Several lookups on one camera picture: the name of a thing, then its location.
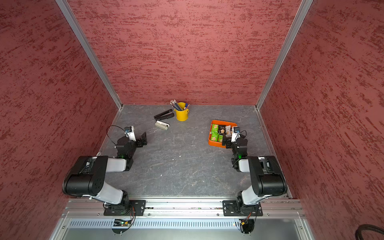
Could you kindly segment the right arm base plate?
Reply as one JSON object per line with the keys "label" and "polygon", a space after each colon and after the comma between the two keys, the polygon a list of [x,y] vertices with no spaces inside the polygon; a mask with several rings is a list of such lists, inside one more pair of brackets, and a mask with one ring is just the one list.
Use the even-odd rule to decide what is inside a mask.
{"label": "right arm base plate", "polygon": [[223,213],[226,217],[263,216],[263,210],[260,204],[245,205],[238,201],[223,201]]}

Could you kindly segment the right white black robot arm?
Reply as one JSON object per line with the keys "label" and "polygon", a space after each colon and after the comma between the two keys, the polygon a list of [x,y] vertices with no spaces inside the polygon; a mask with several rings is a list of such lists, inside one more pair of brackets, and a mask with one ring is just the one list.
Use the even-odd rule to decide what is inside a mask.
{"label": "right white black robot arm", "polygon": [[233,169],[249,173],[251,178],[250,187],[239,192],[237,196],[234,213],[243,216],[255,214],[263,200],[287,193],[288,185],[276,157],[249,156],[248,140],[245,138],[238,138],[234,142],[225,140],[225,147],[233,152]]}

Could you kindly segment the white pink cookie packet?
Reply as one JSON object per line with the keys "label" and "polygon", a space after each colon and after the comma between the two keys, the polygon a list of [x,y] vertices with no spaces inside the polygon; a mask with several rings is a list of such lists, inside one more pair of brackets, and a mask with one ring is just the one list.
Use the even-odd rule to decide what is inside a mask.
{"label": "white pink cookie packet", "polygon": [[230,136],[232,134],[231,126],[226,126],[225,127],[225,134],[226,134],[226,136]]}

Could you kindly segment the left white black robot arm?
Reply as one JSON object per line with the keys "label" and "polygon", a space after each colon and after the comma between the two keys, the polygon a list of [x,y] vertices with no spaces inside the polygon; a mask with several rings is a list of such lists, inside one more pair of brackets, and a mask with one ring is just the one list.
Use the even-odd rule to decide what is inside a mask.
{"label": "left white black robot arm", "polygon": [[127,133],[117,141],[117,156],[80,156],[63,181],[63,193],[72,197],[89,197],[104,203],[105,216],[127,216],[134,213],[134,206],[126,191],[105,181],[106,173],[128,172],[134,163],[137,148],[148,144],[147,133],[134,139]]}

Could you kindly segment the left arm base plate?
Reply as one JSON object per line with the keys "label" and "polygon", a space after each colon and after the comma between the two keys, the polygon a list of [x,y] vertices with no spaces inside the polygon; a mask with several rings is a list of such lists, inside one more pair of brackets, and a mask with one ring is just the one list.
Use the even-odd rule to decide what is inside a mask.
{"label": "left arm base plate", "polygon": [[118,205],[104,205],[104,216],[143,216],[146,200],[129,200],[128,203]]}

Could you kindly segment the black cookie packet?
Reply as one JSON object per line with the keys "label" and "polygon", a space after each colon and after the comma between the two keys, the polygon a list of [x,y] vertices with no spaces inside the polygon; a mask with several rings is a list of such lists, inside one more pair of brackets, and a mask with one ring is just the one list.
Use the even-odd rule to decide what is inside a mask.
{"label": "black cookie packet", "polygon": [[219,125],[218,133],[220,135],[226,135],[226,126],[225,125]]}

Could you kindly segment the orange plastic storage tray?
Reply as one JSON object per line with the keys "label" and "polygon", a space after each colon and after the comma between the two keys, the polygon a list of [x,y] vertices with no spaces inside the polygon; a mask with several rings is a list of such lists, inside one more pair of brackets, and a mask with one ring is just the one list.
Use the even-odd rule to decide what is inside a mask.
{"label": "orange plastic storage tray", "polygon": [[233,128],[238,127],[236,123],[212,120],[209,134],[209,145],[228,149],[232,144]]}

